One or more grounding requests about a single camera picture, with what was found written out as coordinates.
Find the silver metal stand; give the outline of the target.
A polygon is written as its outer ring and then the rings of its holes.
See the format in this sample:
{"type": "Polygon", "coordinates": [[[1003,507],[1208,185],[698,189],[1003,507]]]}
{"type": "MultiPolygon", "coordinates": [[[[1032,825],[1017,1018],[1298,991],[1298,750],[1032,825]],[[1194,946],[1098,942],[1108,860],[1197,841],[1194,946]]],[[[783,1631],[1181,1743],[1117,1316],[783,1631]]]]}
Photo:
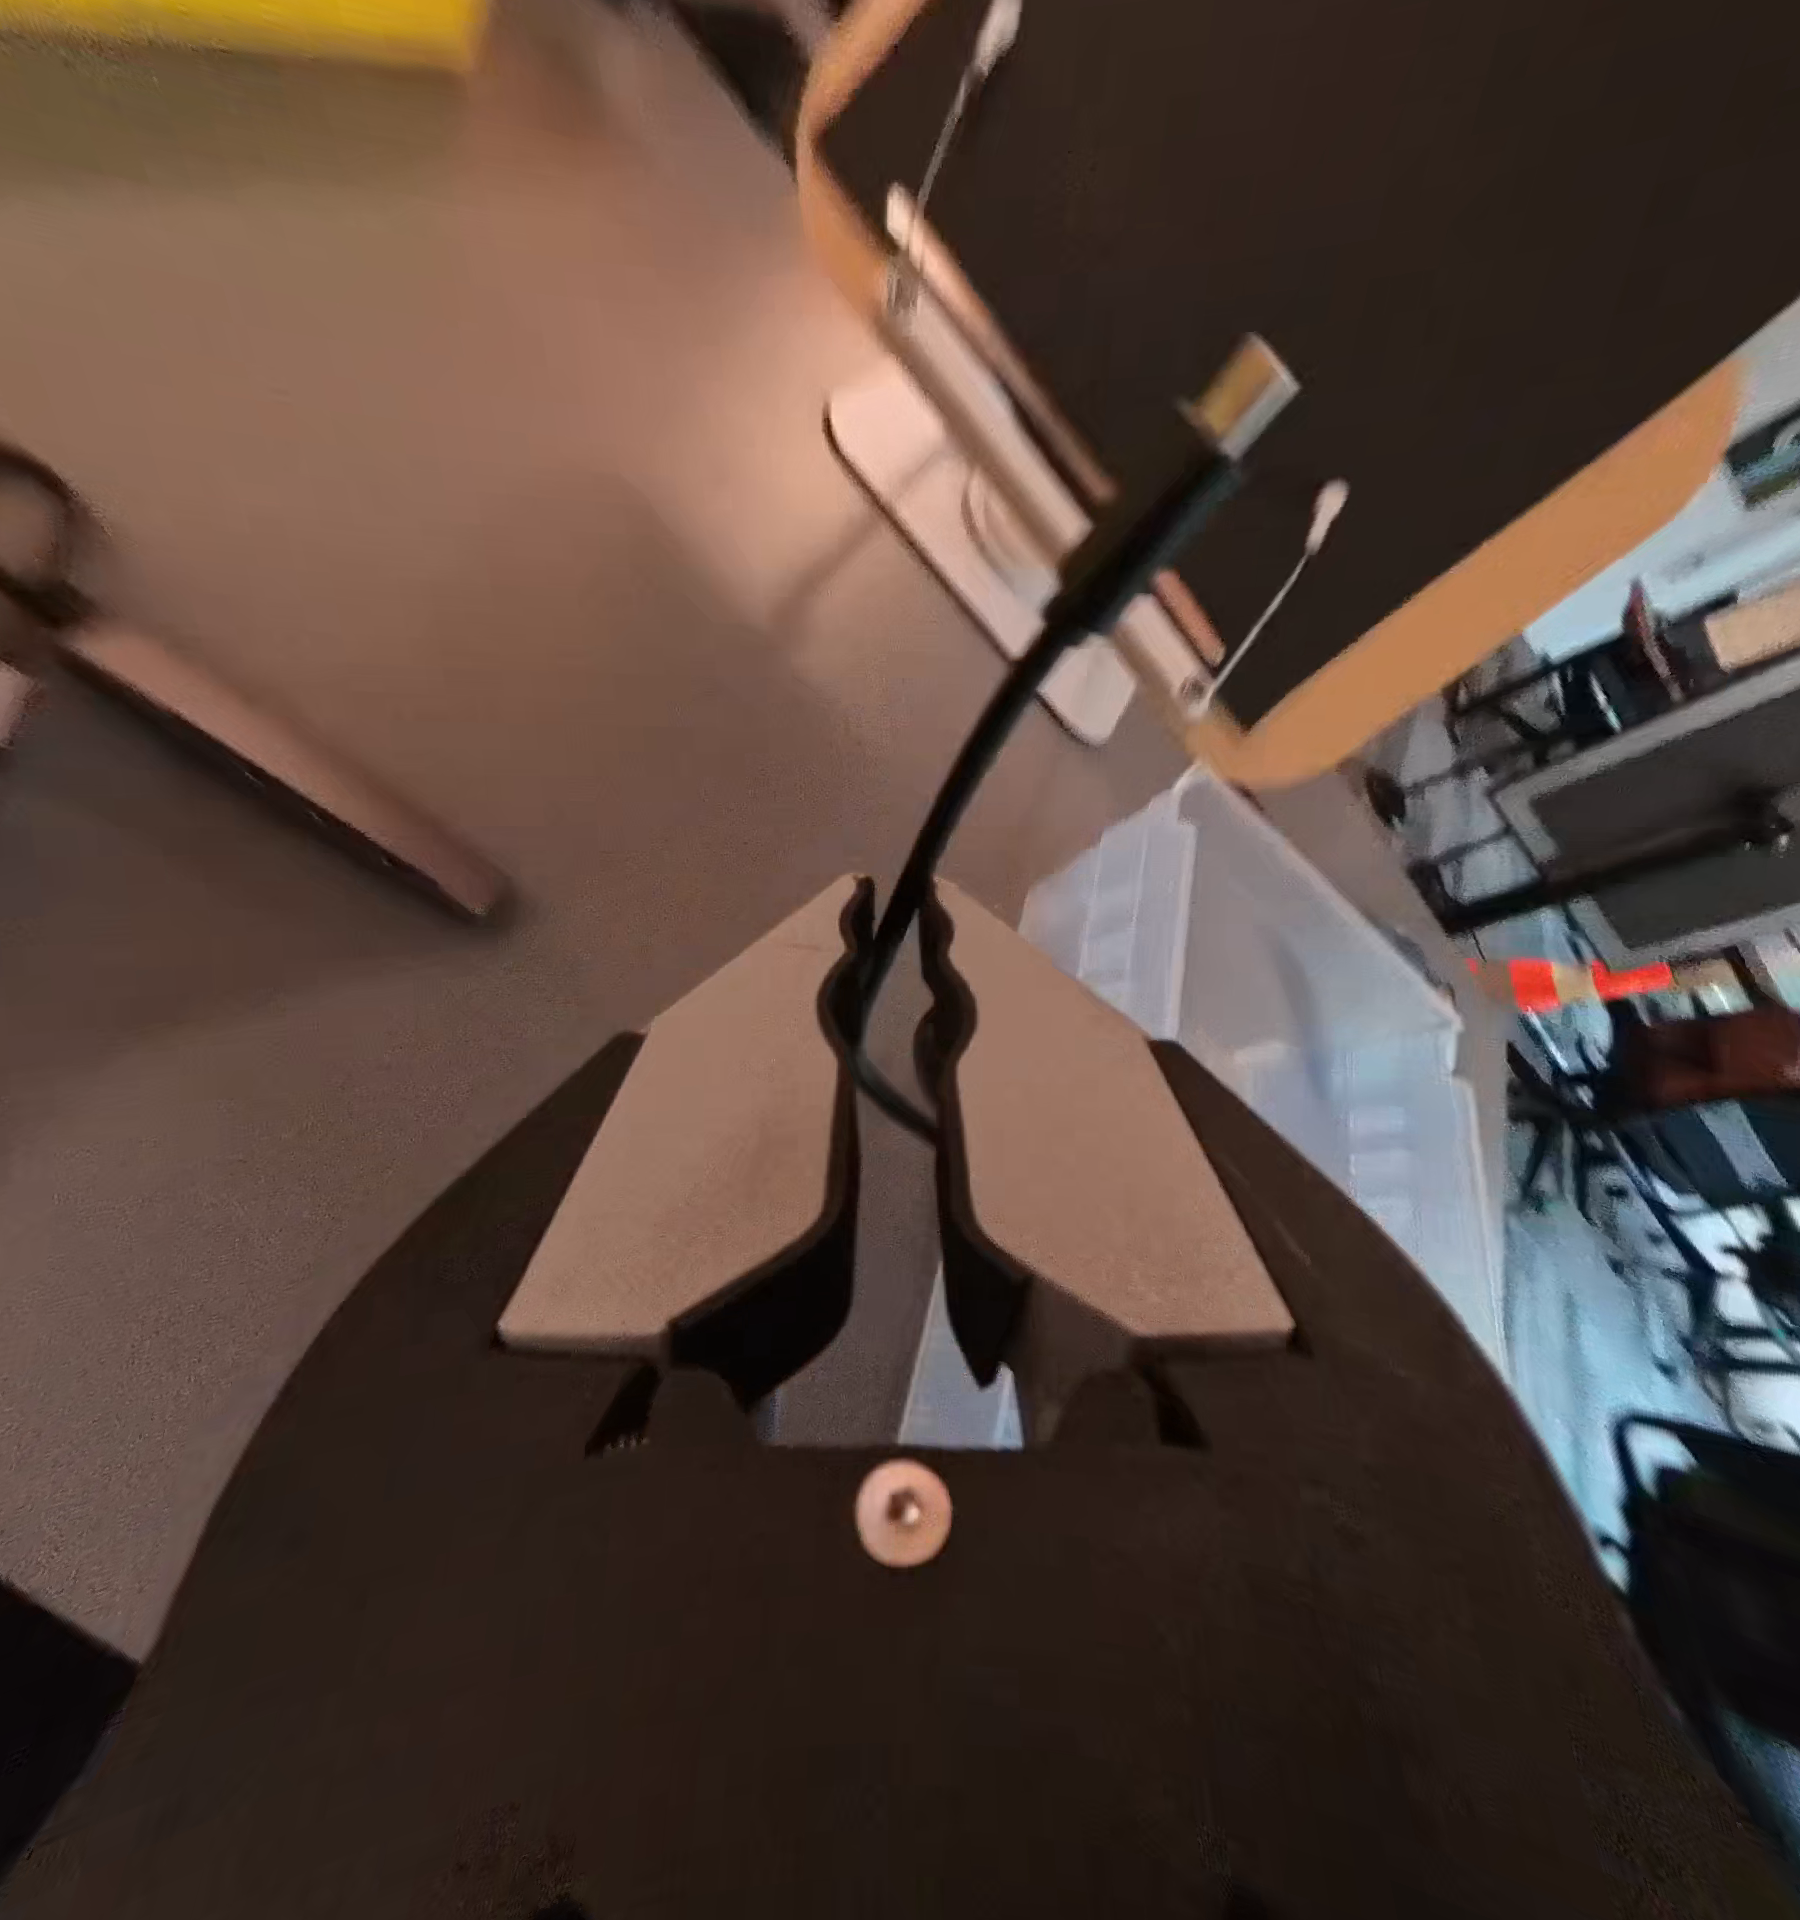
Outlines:
{"type": "MultiPolygon", "coordinates": [[[[888,192],[874,331],[884,362],[834,391],[823,427],[839,465],[927,563],[1003,662],[1046,617],[1059,561],[1112,498],[1112,481],[1007,348],[979,293],[903,187],[888,192]]],[[[1136,695],[1197,720],[1217,639],[1162,580],[1074,647],[1040,700],[1103,746],[1136,695]]]]}

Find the black panel with tan edge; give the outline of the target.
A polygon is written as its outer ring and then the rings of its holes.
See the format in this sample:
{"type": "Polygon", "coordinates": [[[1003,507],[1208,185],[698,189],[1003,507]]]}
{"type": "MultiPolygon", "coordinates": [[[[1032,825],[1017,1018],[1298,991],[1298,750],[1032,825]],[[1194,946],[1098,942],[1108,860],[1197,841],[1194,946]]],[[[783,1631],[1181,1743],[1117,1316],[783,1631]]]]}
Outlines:
{"type": "Polygon", "coordinates": [[[1087,493],[1245,336],[1297,376],[1179,575],[1189,756],[1305,783],[1675,522],[1800,302],[1800,4],[1023,4],[930,262],[1087,493]]]}

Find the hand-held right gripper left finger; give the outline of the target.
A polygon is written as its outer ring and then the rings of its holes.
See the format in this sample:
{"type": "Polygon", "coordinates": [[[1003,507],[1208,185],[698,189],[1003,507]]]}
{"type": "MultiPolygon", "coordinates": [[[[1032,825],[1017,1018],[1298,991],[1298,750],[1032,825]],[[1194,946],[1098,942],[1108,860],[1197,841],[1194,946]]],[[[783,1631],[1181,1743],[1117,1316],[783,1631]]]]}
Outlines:
{"type": "Polygon", "coordinates": [[[498,1317],[520,1355],[705,1372],[759,1405],[853,1297],[848,1027],[872,886],[839,878],[629,1036],[629,1058],[498,1317]]]}

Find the clear plastic bin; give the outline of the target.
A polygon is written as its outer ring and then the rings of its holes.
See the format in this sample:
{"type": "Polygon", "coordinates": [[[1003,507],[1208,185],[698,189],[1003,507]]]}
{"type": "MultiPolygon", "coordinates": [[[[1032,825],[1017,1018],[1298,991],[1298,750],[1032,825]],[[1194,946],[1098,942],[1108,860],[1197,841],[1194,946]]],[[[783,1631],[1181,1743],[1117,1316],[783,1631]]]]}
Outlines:
{"type": "Polygon", "coordinates": [[[1337,1182],[1511,1377],[1503,1032],[1425,939],[1208,773],[1040,879],[1017,928],[1337,1182]]]}

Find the yellow plastic bin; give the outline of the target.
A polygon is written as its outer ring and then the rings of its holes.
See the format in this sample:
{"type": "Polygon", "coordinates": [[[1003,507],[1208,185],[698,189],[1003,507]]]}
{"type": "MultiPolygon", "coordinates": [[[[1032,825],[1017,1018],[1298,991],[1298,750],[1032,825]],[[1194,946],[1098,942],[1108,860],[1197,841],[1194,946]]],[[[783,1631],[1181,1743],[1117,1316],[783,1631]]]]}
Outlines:
{"type": "Polygon", "coordinates": [[[0,33],[463,72],[490,3],[0,3],[0,33]]]}

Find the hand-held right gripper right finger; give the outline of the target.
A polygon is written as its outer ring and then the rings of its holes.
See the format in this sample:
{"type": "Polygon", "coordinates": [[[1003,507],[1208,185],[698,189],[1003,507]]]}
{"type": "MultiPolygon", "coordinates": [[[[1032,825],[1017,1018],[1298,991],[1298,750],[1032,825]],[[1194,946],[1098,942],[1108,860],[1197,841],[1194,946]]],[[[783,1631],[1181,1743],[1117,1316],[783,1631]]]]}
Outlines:
{"type": "Polygon", "coordinates": [[[1297,1335],[1151,1040],[945,883],[917,923],[930,1005],[945,1322],[971,1377],[1023,1405],[1297,1335]]]}

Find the white zip tie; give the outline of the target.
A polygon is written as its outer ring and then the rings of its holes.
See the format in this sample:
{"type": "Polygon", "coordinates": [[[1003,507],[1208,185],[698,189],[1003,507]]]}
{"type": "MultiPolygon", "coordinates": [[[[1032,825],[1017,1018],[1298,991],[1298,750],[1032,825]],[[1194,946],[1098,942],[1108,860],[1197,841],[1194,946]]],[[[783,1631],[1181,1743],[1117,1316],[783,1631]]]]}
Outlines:
{"type": "Polygon", "coordinates": [[[1179,704],[1184,718],[1203,718],[1217,707],[1217,696],[1238,676],[1240,668],[1271,625],[1271,619],[1285,609],[1311,563],[1319,558],[1319,551],[1333,539],[1339,519],[1345,515],[1349,496],[1350,482],[1345,476],[1335,476],[1319,485],[1314,494],[1305,539],[1281,586],[1271,590],[1266,606],[1250,619],[1245,636],[1222,645],[1222,659],[1217,666],[1206,668],[1200,676],[1182,684],[1179,704]]]}
{"type": "Polygon", "coordinates": [[[953,95],[935,132],[935,142],[913,196],[913,225],[928,208],[937,175],[960,132],[966,109],[975,102],[990,75],[1005,60],[1023,22],[1023,3],[988,3],[981,25],[965,54],[953,95]]]}

